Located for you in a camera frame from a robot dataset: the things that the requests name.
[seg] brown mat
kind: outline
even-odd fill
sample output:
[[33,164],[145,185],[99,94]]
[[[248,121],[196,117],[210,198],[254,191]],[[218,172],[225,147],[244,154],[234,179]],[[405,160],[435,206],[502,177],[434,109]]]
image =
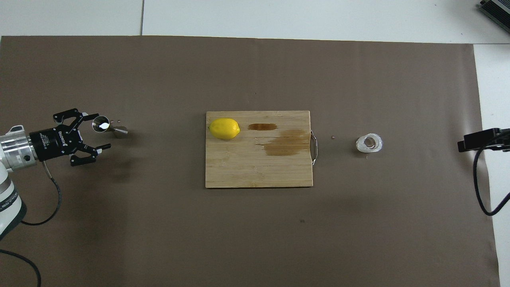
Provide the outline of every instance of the brown mat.
[[[4,132],[77,107],[132,137],[82,127],[112,149],[49,161],[61,211],[0,248],[33,260],[44,286],[499,286],[473,155],[456,150],[481,129],[477,91],[469,44],[2,37]],[[309,110],[314,187],[205,189],[209,110]],[[369,132],[384,147],[367,156],[354,142]],[[26,220],[51,214],[41,165],[12,178]],[[0,285],[35,285],[27,264],[0,262]]]

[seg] yellow lemon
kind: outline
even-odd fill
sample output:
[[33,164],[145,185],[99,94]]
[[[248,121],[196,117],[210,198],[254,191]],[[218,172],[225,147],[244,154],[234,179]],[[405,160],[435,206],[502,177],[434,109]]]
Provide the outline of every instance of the yellow lemon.
[[211,133],[221,139],[232,139],[241,131],[237,122],[231,118],[217,118],[210,125]]

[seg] white table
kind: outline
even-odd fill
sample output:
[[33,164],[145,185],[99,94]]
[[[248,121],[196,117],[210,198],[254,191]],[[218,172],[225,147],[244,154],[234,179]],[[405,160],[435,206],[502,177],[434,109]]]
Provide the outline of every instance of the white table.
[[[473,43],[483,128],[510,128],[510,34],[478,12],[476,4],[476,0],[145,0],[144,4],[4,0],[0,36],[143,34]],[[494,208],[510,191],[510,154],[487,152],[486,158]],[[474,196],[473,190],[466,192]],[[510,206],[493,218],[502,287],[510,287],[508,222]]]

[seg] wet stain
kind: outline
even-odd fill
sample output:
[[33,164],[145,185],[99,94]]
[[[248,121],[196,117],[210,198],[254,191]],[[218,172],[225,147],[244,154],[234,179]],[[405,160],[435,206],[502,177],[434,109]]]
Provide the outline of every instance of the wet stain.
[[248,130],[256,130],[256,131],[272,131],[277,128],[278,128],[278,126],[275,124],[251,124],[248,126]]
[[279,137],[271,140],[269,143],[257,144],[257,146],[263,146],[266,155],[295,155],[299,152],[310,150],[310,131],[282,131]]

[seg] wooden cutting board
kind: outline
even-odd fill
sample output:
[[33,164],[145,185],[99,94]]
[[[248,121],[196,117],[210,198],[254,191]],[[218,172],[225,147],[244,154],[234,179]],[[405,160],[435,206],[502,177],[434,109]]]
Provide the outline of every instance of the wooden cutting board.
[[[241,132],[215,138],[217,118],[235,119]],[[313,186],[309,111],[206,113],[206,188]]]

